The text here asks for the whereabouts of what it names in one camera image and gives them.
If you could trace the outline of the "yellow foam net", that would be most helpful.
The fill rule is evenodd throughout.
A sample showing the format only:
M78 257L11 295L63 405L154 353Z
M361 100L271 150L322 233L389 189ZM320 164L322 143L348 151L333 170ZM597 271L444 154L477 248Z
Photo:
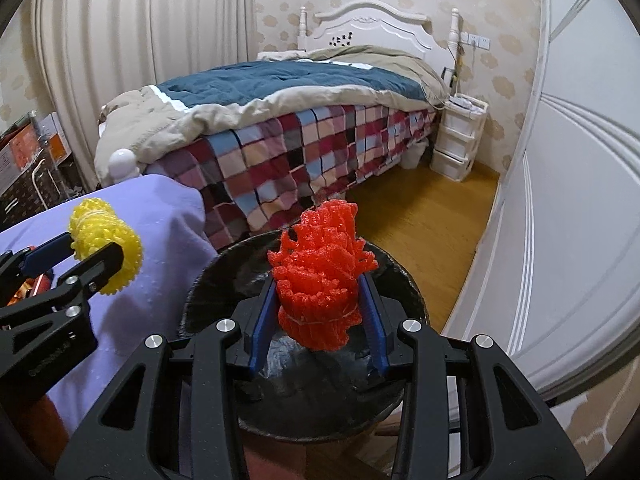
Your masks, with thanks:
M143 262L141 237L102 198L82 200L70 215L68 232L73 240L74 258L78 261L87 259L110 243L122 248L122 266L101 288L101 294L115 295L140 272Z

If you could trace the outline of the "orange-red foam net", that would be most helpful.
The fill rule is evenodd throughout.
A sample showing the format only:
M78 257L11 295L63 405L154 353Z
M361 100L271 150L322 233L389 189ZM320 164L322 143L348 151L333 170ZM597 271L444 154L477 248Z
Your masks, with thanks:
M268 252L279 325L307 349L340 350L348 330L362 322L358 280L376 270L378 260L357 234L357 212L355 203L327 200L303 212L281 232L280 247Z

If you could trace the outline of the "black lined trash bin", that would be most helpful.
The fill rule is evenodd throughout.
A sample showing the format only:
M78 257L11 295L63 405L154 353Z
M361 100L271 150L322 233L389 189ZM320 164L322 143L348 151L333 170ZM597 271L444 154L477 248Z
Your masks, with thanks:
M361 323L340 350L310 350L278 321L268 255L281 235L228 247L194 282L172 357L193 387L192 424L212 422L221 438L243 428L285 442L360 434L396 408L416 376L402 324L427 328L425 302L406 269L368 243L378 266L358 280Z

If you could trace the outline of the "orange crumpled paper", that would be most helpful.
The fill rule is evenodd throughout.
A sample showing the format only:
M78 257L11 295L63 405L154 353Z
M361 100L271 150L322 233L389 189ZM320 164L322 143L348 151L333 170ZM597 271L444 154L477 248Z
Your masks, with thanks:
M12 304L17 304L29 297L40 295L49 290L50 287L51 280L47 274L41 274L38 278L28 278L21 284L21 287L17 289L17 292L6 305L12 306Z

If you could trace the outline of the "black trolley with boxes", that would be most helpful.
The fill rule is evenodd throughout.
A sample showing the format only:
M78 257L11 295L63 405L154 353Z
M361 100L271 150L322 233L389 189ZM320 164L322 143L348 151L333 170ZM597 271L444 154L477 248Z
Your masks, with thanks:
M1 133L2 230L85 192L58 114L32 110Z

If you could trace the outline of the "purple table cloth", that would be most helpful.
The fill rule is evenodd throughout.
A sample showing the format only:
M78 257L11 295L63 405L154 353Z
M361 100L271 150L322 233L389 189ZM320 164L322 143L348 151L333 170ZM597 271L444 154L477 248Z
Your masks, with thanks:
M216 256L193 188L137 177L1 233L1 295L54 273L47 292L1 305L1 408L50 396L68 430L147 336L175 335L186 293Z

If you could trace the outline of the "white wardrobe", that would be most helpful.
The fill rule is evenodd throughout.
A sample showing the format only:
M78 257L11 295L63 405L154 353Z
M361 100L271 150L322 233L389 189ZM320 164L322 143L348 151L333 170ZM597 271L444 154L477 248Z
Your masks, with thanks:
M618 0L542 0L524 130L445 326L550 402L639 350L639 34Z

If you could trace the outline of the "blue beige quilt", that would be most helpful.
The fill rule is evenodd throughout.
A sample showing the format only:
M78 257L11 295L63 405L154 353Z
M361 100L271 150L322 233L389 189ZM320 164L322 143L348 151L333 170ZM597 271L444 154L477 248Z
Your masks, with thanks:
M436 107L446 82L422 58L360 44L310 52L267 52L258 61L225 65L126 91L101 108L94 170L113 179L112 155L126 148L144 169L200 136L334 105L382 105L402 112Z

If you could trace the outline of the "plaid bed sheet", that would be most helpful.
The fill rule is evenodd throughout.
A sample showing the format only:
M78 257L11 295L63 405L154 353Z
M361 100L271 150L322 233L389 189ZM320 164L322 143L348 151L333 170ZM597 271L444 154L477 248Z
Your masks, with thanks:
M201 194L204 233L225 248L295 222L398 164L436 129L439 112L382 105L337 105L226 130L147 166Z

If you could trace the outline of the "cream curtain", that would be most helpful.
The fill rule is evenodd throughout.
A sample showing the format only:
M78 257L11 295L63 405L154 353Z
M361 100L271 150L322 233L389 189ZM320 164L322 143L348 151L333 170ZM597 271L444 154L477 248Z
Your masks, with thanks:
M122 92L254 58L254 0L32 0L35 50L82 180L103 104Z

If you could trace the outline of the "small white waste bin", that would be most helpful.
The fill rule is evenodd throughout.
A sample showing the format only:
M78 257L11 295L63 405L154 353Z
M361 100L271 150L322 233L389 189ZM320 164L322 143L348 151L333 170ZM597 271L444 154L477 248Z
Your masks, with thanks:
M420 160L428 148L428 141L423 140L416 142L410 148L407 148L401 155L400 166L402 169L416 169L420 164Z

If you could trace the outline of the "white plastic drawer unit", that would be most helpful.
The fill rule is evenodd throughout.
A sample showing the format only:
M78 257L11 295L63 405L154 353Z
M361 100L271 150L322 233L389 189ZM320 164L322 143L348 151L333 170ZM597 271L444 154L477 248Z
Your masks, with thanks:
M431 159L431 170L454 182L470 173L480 147L489 105L457 93L446 101Z

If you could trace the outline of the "white wooden bed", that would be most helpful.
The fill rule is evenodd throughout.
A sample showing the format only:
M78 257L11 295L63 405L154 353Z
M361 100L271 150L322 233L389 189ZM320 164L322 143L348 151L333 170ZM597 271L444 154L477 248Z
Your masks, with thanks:
M290 51L310 52L360 44L405 51L430 64L446 82L450 94L458 60L460 22L457 18L451 20L448 40L440 44L425 30L425 21L422 14L402 12L376 0L358 0L320 14L315 29L300 25L298 45ZM446 101L428 107L442 114ZM112 184L137 174L147 174L146 167L138 168L134 154L126 148L116 151L108 163Z

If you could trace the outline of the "white wall socket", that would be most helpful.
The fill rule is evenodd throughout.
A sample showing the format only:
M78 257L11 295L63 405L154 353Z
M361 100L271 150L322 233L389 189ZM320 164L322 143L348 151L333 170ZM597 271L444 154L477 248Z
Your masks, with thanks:
M488 37L478 36L477 34L471 34L470 32L462 32L460 34L460 42L472 48L482 50L490 49L490 39Z

